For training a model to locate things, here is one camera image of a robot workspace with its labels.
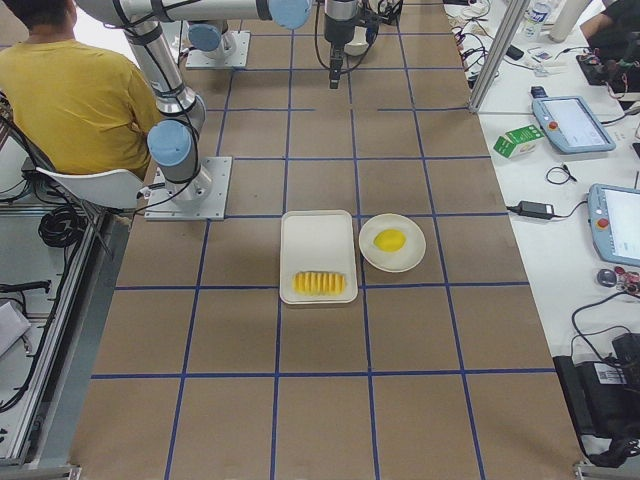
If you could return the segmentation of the yellow lemon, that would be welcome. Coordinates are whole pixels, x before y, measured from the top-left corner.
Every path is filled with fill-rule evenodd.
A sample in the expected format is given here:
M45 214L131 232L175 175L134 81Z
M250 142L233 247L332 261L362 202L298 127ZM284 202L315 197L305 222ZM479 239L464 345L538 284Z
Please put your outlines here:
M404 247L406 235L401 230L386 229L376 235L373 243L379 250L393 253Z

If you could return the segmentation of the white rectangular tray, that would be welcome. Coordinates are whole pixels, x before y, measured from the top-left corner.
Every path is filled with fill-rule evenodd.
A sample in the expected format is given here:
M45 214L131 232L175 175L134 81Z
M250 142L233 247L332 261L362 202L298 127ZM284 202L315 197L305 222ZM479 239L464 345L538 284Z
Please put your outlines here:
M342 273L346 289L338 296L305 296L294 291L297 272ZM290 211L281 220L279 295L289 305L346 304L358 283L351 215L344 210Z

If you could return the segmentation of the clear plastic water bottle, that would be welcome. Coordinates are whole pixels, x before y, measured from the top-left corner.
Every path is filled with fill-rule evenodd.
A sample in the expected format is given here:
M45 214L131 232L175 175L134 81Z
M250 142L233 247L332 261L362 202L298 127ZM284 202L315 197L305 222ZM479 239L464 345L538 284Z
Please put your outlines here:
M549 15L549 5L542 0L531 1L524 17L522 35L527 41L537 40Z

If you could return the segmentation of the green white carton box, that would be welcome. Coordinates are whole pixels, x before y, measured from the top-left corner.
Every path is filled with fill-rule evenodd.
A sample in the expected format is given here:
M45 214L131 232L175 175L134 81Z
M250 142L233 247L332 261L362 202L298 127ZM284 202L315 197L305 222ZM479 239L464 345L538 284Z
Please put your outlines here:
M544 133L535 125L527 125L501 134L493 145L493 150L510 159L535 150L544 138Z

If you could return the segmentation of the white round plate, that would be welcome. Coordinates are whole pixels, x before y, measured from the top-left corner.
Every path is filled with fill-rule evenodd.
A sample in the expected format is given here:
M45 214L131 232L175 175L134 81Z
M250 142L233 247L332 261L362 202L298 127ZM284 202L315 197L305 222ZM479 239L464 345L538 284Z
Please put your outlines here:
M401 230L406 235L404 247L393 253L379 250L373 243L378 233L386 229ZM359 248L364 258L379 270L400 273L416 267L426 252L426 240L420 227L408 217L380 214L369 219L361 228Z

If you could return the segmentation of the sliced yellow mango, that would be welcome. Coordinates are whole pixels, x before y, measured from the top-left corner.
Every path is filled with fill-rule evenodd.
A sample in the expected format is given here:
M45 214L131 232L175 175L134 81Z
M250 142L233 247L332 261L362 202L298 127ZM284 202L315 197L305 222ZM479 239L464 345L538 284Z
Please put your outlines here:
M292 285L305 296L338 296L346 289L346 277L338 272L301 271L294 275Z

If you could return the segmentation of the upper blue teach pendant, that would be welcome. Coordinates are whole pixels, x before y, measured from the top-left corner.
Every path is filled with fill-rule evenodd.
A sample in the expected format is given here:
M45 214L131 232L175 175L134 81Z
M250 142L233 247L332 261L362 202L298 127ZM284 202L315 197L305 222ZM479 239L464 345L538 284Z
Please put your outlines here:
M580 96L534 98L531 107L545 136L563 154L608 152L616 148Z

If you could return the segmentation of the blue teach pendant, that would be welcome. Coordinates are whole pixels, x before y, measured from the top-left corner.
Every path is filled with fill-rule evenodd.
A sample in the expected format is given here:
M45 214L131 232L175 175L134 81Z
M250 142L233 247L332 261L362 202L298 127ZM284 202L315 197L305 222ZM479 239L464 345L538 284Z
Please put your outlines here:
M545 136L563 154L608 152L616 148L580 96L534 98L531 107Z
M639 266L639 190L593 184L587 196L588 221L599 257Z

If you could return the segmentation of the black power adapter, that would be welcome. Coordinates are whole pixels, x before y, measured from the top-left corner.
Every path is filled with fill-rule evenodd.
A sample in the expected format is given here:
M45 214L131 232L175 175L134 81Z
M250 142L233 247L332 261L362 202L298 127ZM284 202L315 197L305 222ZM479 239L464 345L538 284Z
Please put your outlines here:
M518 204L519 215L529 218L550 220L555 216L554 207L551 204L520 201Z

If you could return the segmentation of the white chair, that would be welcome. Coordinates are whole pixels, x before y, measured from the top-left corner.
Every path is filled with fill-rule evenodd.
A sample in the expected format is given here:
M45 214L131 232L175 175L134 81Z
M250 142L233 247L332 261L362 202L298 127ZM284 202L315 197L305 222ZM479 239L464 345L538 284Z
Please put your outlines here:
M41 167L36 171L53 179L80 200L119 210L133 209L137 205L137 194L143 188L143 181L125 169L88 175L63 174Z

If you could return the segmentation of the person in yellow shirt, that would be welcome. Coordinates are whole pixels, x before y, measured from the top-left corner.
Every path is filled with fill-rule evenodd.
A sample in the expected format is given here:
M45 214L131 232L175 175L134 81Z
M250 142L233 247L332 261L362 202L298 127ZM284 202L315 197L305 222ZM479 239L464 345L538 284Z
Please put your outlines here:
M120 53L76 40L71 1L9 1L28 37L1 52L1 91L13 121L65 174L125 169L139 178L160 121L139 68Z

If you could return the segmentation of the lower blue teach pendant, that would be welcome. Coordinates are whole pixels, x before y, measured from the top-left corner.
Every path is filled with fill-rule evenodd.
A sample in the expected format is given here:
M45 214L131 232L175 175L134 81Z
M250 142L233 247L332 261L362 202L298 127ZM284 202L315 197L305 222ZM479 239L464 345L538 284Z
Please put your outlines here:
M593 184L587 196L588 221L599 257L639 266L639 190Z

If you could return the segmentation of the black box device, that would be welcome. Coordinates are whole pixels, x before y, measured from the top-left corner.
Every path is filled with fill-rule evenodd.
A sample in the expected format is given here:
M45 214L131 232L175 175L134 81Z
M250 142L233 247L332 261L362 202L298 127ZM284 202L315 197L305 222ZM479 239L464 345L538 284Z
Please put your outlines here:
M639 455L639 335L619 335L612 346L614 355L604 362L553 358L576 435L610 441L601 453L582 449L592 464L605 468Z

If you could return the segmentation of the aluminium frame post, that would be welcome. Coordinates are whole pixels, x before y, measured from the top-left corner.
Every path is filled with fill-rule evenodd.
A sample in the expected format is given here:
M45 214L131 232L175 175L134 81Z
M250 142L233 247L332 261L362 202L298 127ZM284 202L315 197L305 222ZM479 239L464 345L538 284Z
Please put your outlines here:
M485 64L472 89L468 104L470 112L478 113L480 111L528 4L529 2L526 0L513 0L506 6L506 11L497 27Z

